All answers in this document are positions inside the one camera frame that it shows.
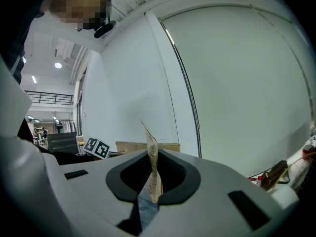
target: ceiling light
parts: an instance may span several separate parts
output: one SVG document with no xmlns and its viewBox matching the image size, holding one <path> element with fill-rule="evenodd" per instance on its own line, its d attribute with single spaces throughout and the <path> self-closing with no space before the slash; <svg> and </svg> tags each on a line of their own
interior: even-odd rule
<svg viewBox="0 0 316 237">
<path fill-rule="evenodd" d="M 170 36 L 170 33 L 168 32 L 168 30 L 167 30 L 167 29 L 166 29 L 166 32 L 167 32 L 167 34 L 168 34 L 168 36 L 169 36 L 169 38 L 170 38 L 170 40 L 171 40 L 172 44 L 174 44 L 173 39 L 172 39 L 172 37 Z"/>
<path fill-rule="evenodd" d="M 56 62 L 56 63 L 55 63 L 55 67 L 58 68 L 58 69 L 61 69 L 61 68 L 62 68 L 62 65 L 61 65 L 59 62 Z"/>
</svg>

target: brown paper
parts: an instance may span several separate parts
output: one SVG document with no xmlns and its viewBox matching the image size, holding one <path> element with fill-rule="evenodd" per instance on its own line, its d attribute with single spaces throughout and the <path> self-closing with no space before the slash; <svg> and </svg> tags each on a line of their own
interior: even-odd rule
<svg viewBox="0 0 316 237">
<path fill-rule="evenodd" d="M 162 182 L 157 171 L 158 163 L 158 144 L 156 139 L 150 134 L 149 130 L 144 125 L 146 131 L 147 151 L 149 160 L 152 166 L 152 172 L 145 184 L 145 188 L 148 191 L 148 195 L 151 197 L 153 203 L 158 202 L 158 198 L 163 193 Z"/>
</svg>

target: white wall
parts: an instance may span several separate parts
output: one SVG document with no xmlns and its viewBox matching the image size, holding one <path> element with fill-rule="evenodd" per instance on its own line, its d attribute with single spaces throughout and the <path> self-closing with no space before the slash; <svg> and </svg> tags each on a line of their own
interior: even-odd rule
<svg viewBox="0 0 316 237">
<path fill-rule="evenodd" d="M 140 120 L 159 143 L 178 143 L 168 82 L 147 17 L 113 40 L 89 63 L 83 88 L 85 140 L 146 142 Z"/>
<path fill-rule="evenodd" d="M 75 85 L 70 85 L 68 80 L 35 75 L 37 83 L 34 83 L 32 76 L 33 74 L 22 72 L 22 80 L 20 84 L 22 89 L 67 95 L 74 94 Z"/>
<path fill-rule="evenodd" d="M 311 124 L 306 85 L 290 48 L 263 17 L 210 7 L 163 23 L 192 86 L 203 158 L 251 176 L 304 144 Z"/>
</svg>

